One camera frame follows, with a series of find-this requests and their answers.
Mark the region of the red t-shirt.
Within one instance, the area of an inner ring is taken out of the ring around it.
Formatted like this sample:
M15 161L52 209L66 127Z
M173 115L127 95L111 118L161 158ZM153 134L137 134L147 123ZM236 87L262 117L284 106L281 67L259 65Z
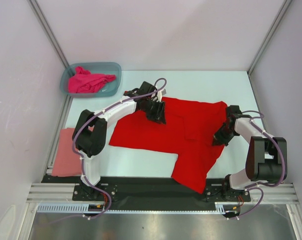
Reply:
M109 144L114 147L177 154L171 177L202 194L209 170L224 147L213 135L226 120L227 104L164 97L165 124L152 122L139 110L119 120Z

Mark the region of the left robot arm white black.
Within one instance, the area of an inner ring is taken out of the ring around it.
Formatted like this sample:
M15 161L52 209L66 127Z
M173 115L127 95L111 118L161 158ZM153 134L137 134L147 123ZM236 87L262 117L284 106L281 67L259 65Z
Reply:
M125 91L110 106L97 111L83 110L72 135L72 151L79 156L84 194L91 200L101 195L100 160L98 155L106 144L107 129L127 115L142 111L149 121L166 124L165 102L167 80L159 78L154 84L146 81L138 88Z

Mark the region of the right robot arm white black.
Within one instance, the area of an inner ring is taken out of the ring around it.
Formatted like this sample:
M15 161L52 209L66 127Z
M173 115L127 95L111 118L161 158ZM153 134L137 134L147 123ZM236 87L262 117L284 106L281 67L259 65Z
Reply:
M259 127L255 119L238 105L226 107L226 120L213 135L213 146L226 147L235 136L249 144L246 164L241 171L225 177L222 197L228 201L253 187L277 187L287 177L287 141Z

